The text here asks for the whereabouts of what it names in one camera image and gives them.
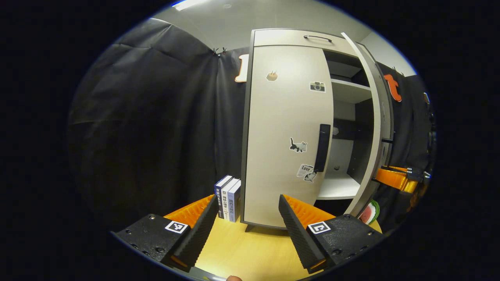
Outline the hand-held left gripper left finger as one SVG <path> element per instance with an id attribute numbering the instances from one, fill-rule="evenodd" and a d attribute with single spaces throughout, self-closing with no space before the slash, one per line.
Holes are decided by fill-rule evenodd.
<path id="1" fill-rule="evenodd" d="M 148 214 L 113 235 L 152 260 L 189 272 L 207 242 L 218 210 L 218 200 L 211 194 L 168 215 Z"/>

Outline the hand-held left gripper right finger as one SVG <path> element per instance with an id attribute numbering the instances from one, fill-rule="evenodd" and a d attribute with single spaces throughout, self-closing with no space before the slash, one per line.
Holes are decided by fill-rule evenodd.
<path id="1" fill-rule="evenodd" d="M 355 216 L 333 216 L 286 194 L 279 212 L 304 269 L 312 274 L 337 267 L 378 245 L 385 236 Z"/>

